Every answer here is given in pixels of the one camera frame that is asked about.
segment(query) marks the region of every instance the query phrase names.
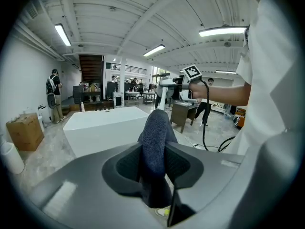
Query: cardboard box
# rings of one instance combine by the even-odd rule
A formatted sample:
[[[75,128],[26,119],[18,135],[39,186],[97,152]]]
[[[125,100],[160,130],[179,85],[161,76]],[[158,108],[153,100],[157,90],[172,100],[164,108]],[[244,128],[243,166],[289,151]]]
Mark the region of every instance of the cardboard box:
[[[22,151],[35,151],[44,138],[36,113],[22,114],[6,127],[14,145]]]

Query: ceiling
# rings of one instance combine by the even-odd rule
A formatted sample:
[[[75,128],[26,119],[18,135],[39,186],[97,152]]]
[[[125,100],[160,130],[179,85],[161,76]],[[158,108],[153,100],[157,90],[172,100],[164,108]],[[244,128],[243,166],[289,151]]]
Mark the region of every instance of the ceiling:
[[[202,38],[199,30],[249,25],[255,12],[252,0],[31,0],[12,33],[62,61],[94,53],[125,55],[170,71],[193,63],[203,71],[234,70],[243,35]],[[57,34],[58,23],[72,46]],[[160,44],[164,50],[143,57]]]

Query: staircase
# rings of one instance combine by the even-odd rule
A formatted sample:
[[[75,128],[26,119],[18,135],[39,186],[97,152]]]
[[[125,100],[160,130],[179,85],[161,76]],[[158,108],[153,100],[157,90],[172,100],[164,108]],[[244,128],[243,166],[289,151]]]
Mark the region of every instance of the staircase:
[[[102,84],[104,56],[80,55],[81,80]]]

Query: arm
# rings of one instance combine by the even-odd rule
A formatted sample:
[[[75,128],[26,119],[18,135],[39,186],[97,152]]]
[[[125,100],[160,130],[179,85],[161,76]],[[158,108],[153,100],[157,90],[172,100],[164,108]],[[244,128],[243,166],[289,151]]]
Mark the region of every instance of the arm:
[[[206,99],[205,85],[190,84],[190,90],[193,92],[193,98]],[[251,85],[245,83],[243,86],[232,87],[209,86],[209,91],[209,100],[234,106],[246,106],[249,100]]]

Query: white table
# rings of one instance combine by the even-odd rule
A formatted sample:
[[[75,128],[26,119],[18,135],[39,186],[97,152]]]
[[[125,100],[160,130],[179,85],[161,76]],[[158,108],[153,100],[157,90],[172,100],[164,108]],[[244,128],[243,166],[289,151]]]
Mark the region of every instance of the white table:
[[[139,92],[128,92],[127,91],[125,93],[127,94],[126,96],[128,97],[128,99],[127,99],[128,102],[127,103],[129,103],[129,104],[138,103],[139,104],[139,94],[140,94]],[[131,101],[130,100],[131,95],[134,96],[136,99]]]
[[[148,114],[137,107],[74,113],[63,128],[76,157],[137,142]]]

